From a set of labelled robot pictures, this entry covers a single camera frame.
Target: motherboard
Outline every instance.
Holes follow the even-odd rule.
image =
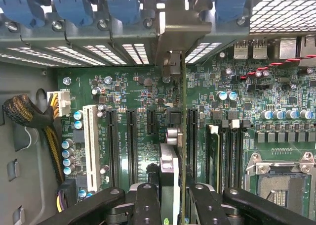
[[[147,181],[170,113],[182,120],[184,87],[195,181],[219,193],[241,187],[315,219],[316,74],[288,63],[241,78],[270,62],[218,55],[187,66],[184,86],[152,66],[59,69],[59,88],[71,95],[71,114],[61,118],[64,171],[77,180],[78,200]]]

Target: white pci slot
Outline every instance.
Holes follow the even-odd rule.
[[[83,130],[88,191],[97,192],[101,185],[97,106],[83,107]]]

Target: ventilation grille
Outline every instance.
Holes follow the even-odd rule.
[[[186,63],[195,63],[222,43],[200,43],[187,57]]]
[[[18,60],[18,61],[22,61],[22,62],[35,63],[35,64],[44,65],[44,66],[48,66],[48,67],[57,67],[57,65],[55,65],[55,64],[44,63],[44,62],[39,62],[39,61],[35,61],[35,60],[15,57],[15,56],[12,56],[12,55],[9,55],[9,54],[0,53],[0,57],[9,58],[9,59],[12,59],[12,60]]]
[[[72,48],[66,47],[66,46],[58,46],[58,47],[46,47],[46,49],[55,51],[57,53],[69,56],[71,58],[77,59],[79,61],[88,63],[90,65],[104,65],[104,63],[101,63],[93,58],[90,58],[82,53],[79,53]]]
[[[56,61],[56,62],[59,62],[59,63],[62,63],[62,64],[70,65],[70,66],[81,66],[81,64],[79,64],[79,63],[68,61],[68,60],[63,59],[63,58],[58,58],[58,57],[55,57],[55,56],[52,56],[52,55],[49,55],[49,54],[46,54],[46,53],[41,53],[41,52],[38,52],[38,51],[34,51],[34,50],[30,49],[29,47],[7,48],[7,49],[18,51],[20,53],[29,54],[29,55],[32,55],[32,56],[35,56],[35,57],[39,57],[39,58],[48,59],[48,60],[51,60],[51,61]]]
[[[125,65],[126,63],[117,57],[112,51],[110,51],[106,46],[104,45],[87,45],[84,46],[87,50],[99,55],[100,57],[104,58],[105,60],[116,64],[116,65]]]
[[[252,12],[251,32],[316,31],[316,0],[262,0]]]
[[[122,45],[137,64],[149,64],[144,44]]]

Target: power connector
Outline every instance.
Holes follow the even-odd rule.
[[[47,92],[47,102],[52,95],[58,94],[58,108],[59,117],[70,114],[71,112],[71,102],[70,102],[70,92],[69,91],[48,91]]]

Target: red wire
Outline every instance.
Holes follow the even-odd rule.
[[[282,62],[270,63],[270,64],[267,65],[267,66],[257,68],[256,71],[266,70],[266,69],[268,69],[270,66],[279,66],[279,65],[282,65],[282,64],[284,64],[284,63],[296,62],[296,61],[301,61],[302,59],[315,58],[315,57],[316,57],[316,54],[309,54],[309,55],[306,55],[305,57],[289,58],[289,59],[287,59],[287,60],[285,60],[285,61],[282,61]],[[241,76],[240,79],[245,80],[245,79],[248,78],[249,75],[255,74],[256,71],[249,72],[249,73],[247,73],[247,75]]]

